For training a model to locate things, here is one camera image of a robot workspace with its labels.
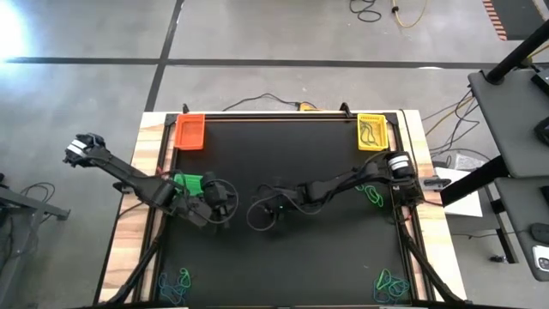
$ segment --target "black table surface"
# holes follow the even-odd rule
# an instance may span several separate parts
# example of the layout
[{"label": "black table surface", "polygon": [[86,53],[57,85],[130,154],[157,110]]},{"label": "black table surface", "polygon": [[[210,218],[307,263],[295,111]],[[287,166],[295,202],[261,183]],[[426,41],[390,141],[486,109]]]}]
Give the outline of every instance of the black table surface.
[{"label": "black table surface", "polygon": [[495,184],[534,278],[549,281],[549,272],[536,269],[532,252],[535,245],[547,245],[534,240],[529,232],[533,223],[549,224],[549,204],[540,190],[541,186],[549,185],[549,178],[501,178]]},{"label": "black table surface", "polygon": [[515,178],[549,176],[549,147],[534,135],[534,127],[549,117],[549,96],[530,78],[532,70],[511,71],[501,85],[492,85],[482,73],[469,75],[490,132]]},{"label": "black table surface", "polygon": [[382,269],[407,279],[387,186],[377,185],[383,209],[350,190],[318,215],[291,213],[268,232],[245,219],[259,184],[330,179],[373,154],[358,151],[356,120],[207,122],[204,150],[179,151],[176,168],[232,182],[240,207],[215,236],[170,219],[160,271],[173,281],[189,270],[189,306],[375,304]]}]

